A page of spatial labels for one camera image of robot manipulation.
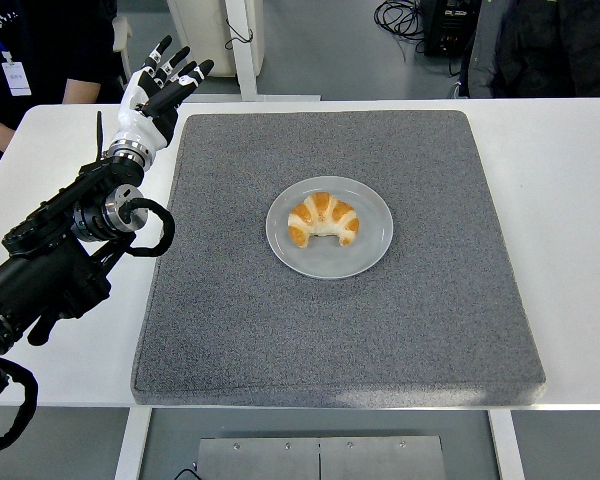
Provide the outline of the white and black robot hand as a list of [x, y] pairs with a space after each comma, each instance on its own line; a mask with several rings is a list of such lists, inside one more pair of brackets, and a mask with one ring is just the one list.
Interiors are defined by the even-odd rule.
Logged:
[[168, 146], [178, 119], [178, 108], [211, 73], [214, 62], [187, 62], [185, 46], [167, 58], [172, 37], [164, 37], [133, 73], [118, 111], [114, 140], [141, 144], [153, 152]]

